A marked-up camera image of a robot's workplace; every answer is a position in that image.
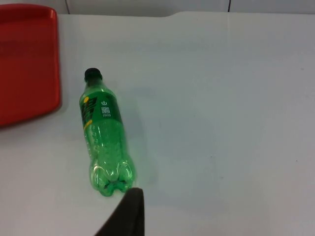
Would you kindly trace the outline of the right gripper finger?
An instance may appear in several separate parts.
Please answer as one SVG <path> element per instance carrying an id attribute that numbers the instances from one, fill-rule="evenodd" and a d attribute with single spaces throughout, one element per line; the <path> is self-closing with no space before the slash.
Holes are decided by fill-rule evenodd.
<path id="1" fill-rule="evenodd" d="M 145 207 L 141 188 L 131 188 L 96 233 L 97 236 L 144 236 Z"/>

